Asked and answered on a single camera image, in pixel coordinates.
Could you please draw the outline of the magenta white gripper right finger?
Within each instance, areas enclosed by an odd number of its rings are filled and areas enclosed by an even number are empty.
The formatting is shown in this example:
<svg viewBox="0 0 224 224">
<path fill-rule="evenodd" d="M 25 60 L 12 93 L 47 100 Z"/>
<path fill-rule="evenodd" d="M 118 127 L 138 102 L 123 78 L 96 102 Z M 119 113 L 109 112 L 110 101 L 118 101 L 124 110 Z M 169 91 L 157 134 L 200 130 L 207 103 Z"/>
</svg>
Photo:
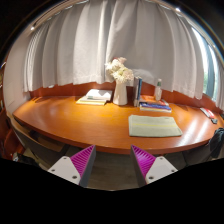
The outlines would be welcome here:
<svg viewBox="0 0 224 224">
<path fill-rule="evenodd" d="M 131 146 L 130 156 L 140 187 L 177 172 L 177 169 L 165 157 L 155 157 L 137 146 Z"/>
</svg>

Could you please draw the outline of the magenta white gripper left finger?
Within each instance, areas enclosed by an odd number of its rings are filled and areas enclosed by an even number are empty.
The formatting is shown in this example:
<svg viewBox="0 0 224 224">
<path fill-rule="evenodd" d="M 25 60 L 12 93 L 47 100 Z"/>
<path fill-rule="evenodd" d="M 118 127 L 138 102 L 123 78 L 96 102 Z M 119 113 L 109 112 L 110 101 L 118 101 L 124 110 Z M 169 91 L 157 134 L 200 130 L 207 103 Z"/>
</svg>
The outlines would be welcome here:
<svg viewBox="0 0 224 224">
<path fill-rule="evenodd" d="M 71 157 L 62 156 L 48 171 L 76 185 L 86 187 L 96 157 L 96 146 L 91 145 Z"/>
</svg>

